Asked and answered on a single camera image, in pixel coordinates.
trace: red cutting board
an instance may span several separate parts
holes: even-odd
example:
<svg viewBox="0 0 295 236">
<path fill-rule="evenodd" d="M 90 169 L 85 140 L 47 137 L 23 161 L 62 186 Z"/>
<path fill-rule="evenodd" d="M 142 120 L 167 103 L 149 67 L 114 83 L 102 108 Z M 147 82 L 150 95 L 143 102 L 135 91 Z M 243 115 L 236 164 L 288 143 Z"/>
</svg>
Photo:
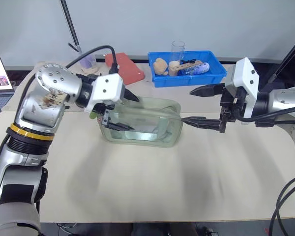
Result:
<svg viewBox="0 0 295 236">
<path fill-rule="evenodd" d="M 117 64 L 119 65 L 118 74 L 122 77 L 125 85 L 144 79 L 144 72 L 140 70 L 125 53 L 117 53 L 116 58 Z M 105 56 L 105 62 L 111 67 L 113 64 L 113 55 L 107 54 Z"/>
</svg>

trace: white table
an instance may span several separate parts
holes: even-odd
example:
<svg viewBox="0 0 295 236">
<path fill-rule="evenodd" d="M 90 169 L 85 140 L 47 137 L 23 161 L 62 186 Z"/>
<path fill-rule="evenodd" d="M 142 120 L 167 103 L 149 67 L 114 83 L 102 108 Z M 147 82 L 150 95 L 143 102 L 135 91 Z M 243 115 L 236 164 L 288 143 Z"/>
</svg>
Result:
<svg viewBox="0 0 295 236">
<path fill-rule="evenodd" d="M 138 67 L 146 78 L 128 86 L 136 95 L 173 99 L 182 105 L 181 117 L 219 117 L 218 96 L 189 95 L 197 86 L 155 88 L 148 65 Z M 0 143 L 22 87 L 24 82 L 0 114 Z M 265 219 L 281 188 L 295 177 L 294 144 L 278 127 L 236 122 L 220 134 L 184 125 L 172 148 L 117 145 L 106 142 L 97 122 L 77 110 L 71 106 L 65 113 L 49 149 L 42 222 Z M 295 217 L 295 194 L 281 216 Z"/>
</svg>

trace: transparent plastic box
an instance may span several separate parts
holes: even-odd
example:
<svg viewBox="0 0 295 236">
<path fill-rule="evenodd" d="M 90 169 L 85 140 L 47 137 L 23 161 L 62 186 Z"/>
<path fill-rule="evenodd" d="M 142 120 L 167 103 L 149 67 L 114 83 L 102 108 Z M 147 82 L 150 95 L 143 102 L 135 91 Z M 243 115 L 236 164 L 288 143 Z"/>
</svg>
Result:
<svg viewBox="0 0 295 236">
<path fill-rule="evenodd" d="M 110 122 L 120 122 L 134 130 L 111 130 L 99 122 L 104 137 L 114 143 L 172 147 L 182 128 L 179 103 L 150 97 L 139 97 L 139 100 L 125 100 L 110 113 Z"/>
</svg>

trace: robotic arm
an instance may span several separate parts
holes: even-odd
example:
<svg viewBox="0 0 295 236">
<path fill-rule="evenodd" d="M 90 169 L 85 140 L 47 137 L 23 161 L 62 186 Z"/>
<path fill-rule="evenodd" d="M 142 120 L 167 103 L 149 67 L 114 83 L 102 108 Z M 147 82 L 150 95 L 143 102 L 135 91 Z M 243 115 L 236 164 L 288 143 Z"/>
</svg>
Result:
<svg viewBox="0 0 295 236">
<path fill-rule="evenodd" d="M 109 110 L 130 93 L 119 74 L 100 76 L 90 84 L 65 67 L 45 64 L 35 78 L 38 85 L 23 100 L 7 129 L 10 139 L 0 149 L 0 236 L 41 235 L 34 203 L 45 193 L 48 172 L 43 166 L 65 102 L 105 115 L 103 125 L 108 128 L 131 129 L 109 119 Z"/>
<path fill-rule="evenodd" d="M 258 92 L 259 75 L 248 58 L 239 60 L 233 74 L 224 84 L 194 89 L 191 95 L 208 97 L 221 94 L 220 119 L 187 117 L 182 121 L 197 128 L 225 132 L 227 122 L 236 119 L 255 122 L 257 127 L 278 125 L 288 132 L 295 143 L 295 87 Z"/>
</svg>

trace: black cord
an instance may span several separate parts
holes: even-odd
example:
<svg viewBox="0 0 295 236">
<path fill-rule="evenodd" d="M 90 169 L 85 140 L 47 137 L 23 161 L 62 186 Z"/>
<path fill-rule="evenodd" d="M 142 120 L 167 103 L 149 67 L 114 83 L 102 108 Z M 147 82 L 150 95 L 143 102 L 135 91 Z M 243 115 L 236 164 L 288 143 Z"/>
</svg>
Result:
<svg viewBox="0 0 295 236">
<path fill-rule="evenodd" d="M 236 119 L 240 120 L 240 121 L 243 121 L 243 122 L 255 122 L 255 121 L 268 119 L 268 118 L 272 118 L 272 117 L 276 117 L 276 116 L 280 116 L 280 115 L 284 115 L 284 114 L 292 113 L 292 112 L 295 112 L 295 107 L 288 108 L 288 109 L 283 109 L 283 110 L 280 110 L 280 111 L 271 112 L 271 113 L 251 117 L 251 118 L 244 118 L 244 117 L 242 117 L 240 115 L 240 109 L 235 108 L 234 109 L 234 117 Z"/>
<path fill-rule="evenodd" d="M 269 236 L 273 236 L 273 226 L 274 226 L 274 221 L 276 218 L 276 215 L 278 213 L 278 211 L 280 210 L 281 206 L 283 205 L 283 203 L 286 201 L 287 198 L 289 198 L 289 196 L 291 196 L 293 193 L 295 192 L 295 187 L 292 188 L 285 196 L 284 198 L 280 201 L 280 203 L 277 205 L 277 207 L 275 208 L 275 211 L 272 215 L 271 221 L 270 221 L 270 225 L 269 225 Z"/>
<path fill-rule="evenodd" d="M 64 231 L 65 233 L 67 233 L 68 235 L 72 235 L 73 233 L 68 231 L 67 229 L 64 229 L 63 227 L 65 226 L 65 223 L 56 223 L 56 225 L 59 227 L 59 230 L 62 230 Z"/>
<path fill-rule="evenodd" d="M 80 55 L 78 58 L 76 58 L 75 60 L 73 60 L 72 62 L 70 62 L 68 65 L 66 65 L 65 67 L 66 68 L 70 68 L 71 66 L 73 66 L 75 63 L 77 63 L 79 60 L 85 58 L 87 55 L 93 53 L 93 52 L 96 52 L 96 51 L 99 51 L 99 50 L 102 50 L 102 49 L 110 49 L 112 51 L 112 54 L 113 54 L 113 64 L 116 64 L 117 65 L 117 59 L 116 59 L 116 53 L 115 53 L 115 50 L 112 46 L 109 46 L 109 45 L 104 45 L 104 46 L 99 46 L 97 48 L 94 48 L 94 49 L 91 49 L 89 50 L 88 52 Z"/>
<path fill-rule="evenodd" d="M 295 120 L 279 120 L 275 121 L 274 124 L 295 124 Z"/>
<path fill-rule="evenodd" d="M 77 37 L 77 35 L 75 33 L 75 30 L 74 30 L 74 27 L 73 27 L 73 23 L 72 23 L 72 20 L 71 20 L 71 16 L 70 16 L 70 13 L 69 13 L 67 3 L 66 3 L 65 0 L 60 0 L 60 2 L 61 2 L 61 5 L 62 5 L 64 16 L 65 16 L 65 18 L 67 20 L 67 23 L 68 23 L 68 26 L 69 26 L 69 29 L 70 29 L 70 32 L 71 32 L 71 35 L 72 35 L 72 38 L 73 38 L 74 44 L 75 44 L 75 46 L 78 46 L 79 45 L 79 40 L 78 40 L 78 37 Z"/>
<path fill-rule="evenodd" d="M 289 182 L 283 187 L 282 191 L 280 192 L 280 194 L 279 194 L 279 196 L 278 196 L 278 198 L 277 198 L 277 200 L 276 200 L 276 207 L 279 206 L 280 201 L 281 201 L 281 199 L 282 199 L 282 197 L 283 197 L 284 192 L 285 192 L 285 191 L 288 189 L 288 187 L 289 187 L 292 183 L 294 183 L 294 182 L 295 182 L 295 178 L 293 178 L 291 181 L 289 181 Z M 285 230 L 285 228 L 284 228 L 284 226 L 283 226 L 283 223 L 282 223 L 282 220 L 281 220 L 281 216 L 280 216 L 280 212 L 279 212 L 279 211 L 277 211 L 277 221 L 278 221 L 278 223 L 279 223 L 279 225 L 280 225 L 281 231 L 282 231 L 282 233 L 284 234 L 284 236 L 289 236 L 289 234 L 286 232 L 286 230 Z"/>
<path fill-rule="evenodd" d="M 5 138 L 2 140 L 1 145 L 0 145 L 0 155 L 1 155 L 1 152 L 2 152 L 2 149 L 3 149 L 4 144 L 6 144 L 6 142 L 8 141 L 9 138 L 10 138 L 10 135 L 7 134 L 5 136 Z"/>
</svg>

